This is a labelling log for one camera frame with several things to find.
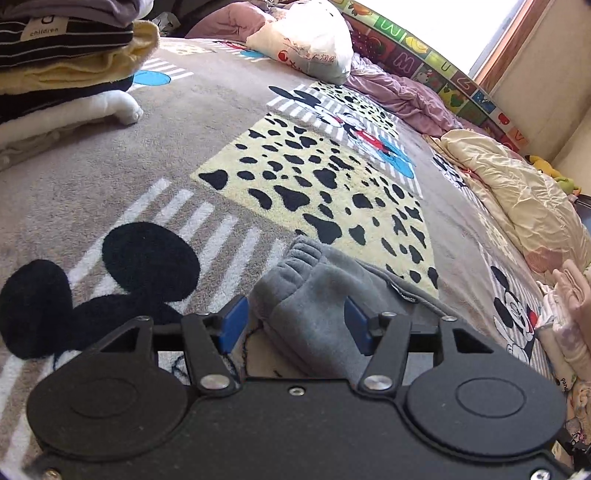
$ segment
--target cream colored comforter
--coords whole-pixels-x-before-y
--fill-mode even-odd
[[[440,146],[476,173],[494,195],[506,219],[499,218],[500,212],[494,217],[540,280],[553,284],[552,271],[567,259],[581,271],[589,266],[589,232],[552,178],[516,159],[492,138],[469,130],[446,133]],[[476,189],[474,193],[488,192]]]

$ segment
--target black striped shirt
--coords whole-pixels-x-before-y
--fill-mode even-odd
[[[0,21],[0,70],[114,50],[133,36],[133,24],[120,28],[80,18]]]

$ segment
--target clothing label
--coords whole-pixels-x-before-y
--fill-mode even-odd
[[[68,20],[68,17],[56,17],[55,15],[32,18],[29,20],[25,30],[22,31],[21,41],[63,35],[66,33]]]

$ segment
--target pink blanket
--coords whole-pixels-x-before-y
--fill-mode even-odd
[[[469,122],[467,125],[460,122],[429,87],[386,73],[358,53],[353,56],[351,76],[345,86],[369,96],[422,134],[440,137],[456,128],[471,128],[481,133]]]
[[[209,14],[185,38],[221,38],[245,42],[275,18],[250,2],[235,2]]]

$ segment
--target yellow patch with black spots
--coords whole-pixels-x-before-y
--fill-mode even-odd
[[[374,125],[381,127],[393,137],[399,137],[398,131],[395,127],[395,121],[389,117],[386,110],[379,105],[370,102],[363,95],[359,95],[357,92],[350,90],[347,87],[331,85],[330,83],[314,82],[310,85],[310,88],[313,88],[317,92],[320,92],[333,100],[337,100],[354,112],[363,115],[367,120]]]
[[[417,199],[329,137],[268,113],[191,178],[437,297],[433,249]]]

